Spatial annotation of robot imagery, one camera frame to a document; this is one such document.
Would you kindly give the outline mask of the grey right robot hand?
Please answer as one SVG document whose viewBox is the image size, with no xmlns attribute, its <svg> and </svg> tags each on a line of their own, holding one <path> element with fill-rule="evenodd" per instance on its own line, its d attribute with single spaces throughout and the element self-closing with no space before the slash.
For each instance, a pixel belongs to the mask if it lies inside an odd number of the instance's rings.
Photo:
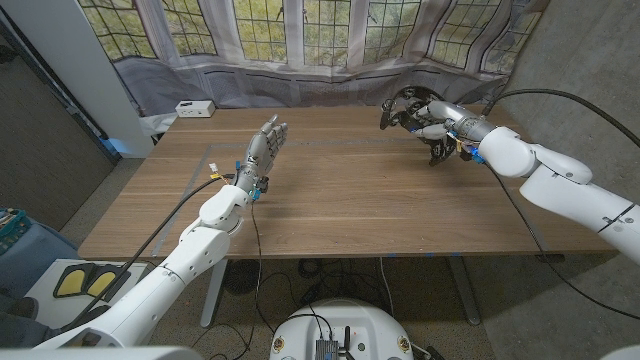
<svg viewBox="0 0 640 360">
<path fill-rule="evenodd" d="M 401 124 L 416 137 L 429 140 L 443 138 L 447 133 L 468 141 L 481 142 L 496 126 L 468 109 L 450 102 L 433 100 L 410 115 Z"/>
</svg>

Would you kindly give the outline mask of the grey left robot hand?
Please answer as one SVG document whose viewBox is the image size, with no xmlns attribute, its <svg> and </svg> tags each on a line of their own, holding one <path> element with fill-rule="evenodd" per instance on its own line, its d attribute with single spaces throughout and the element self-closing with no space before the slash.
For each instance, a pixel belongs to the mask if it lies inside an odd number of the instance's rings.
<svg viewBox="0 0 640 360">
<path fill-rule="evenodd" d="M 268 182 L 267 174 L 286 142 L 287 133 L 288 125 L 280 123 L 277 114 L 265 122 L 251 138 L 232 184 L 247 193 L 264 188 Z"/>
</svg>

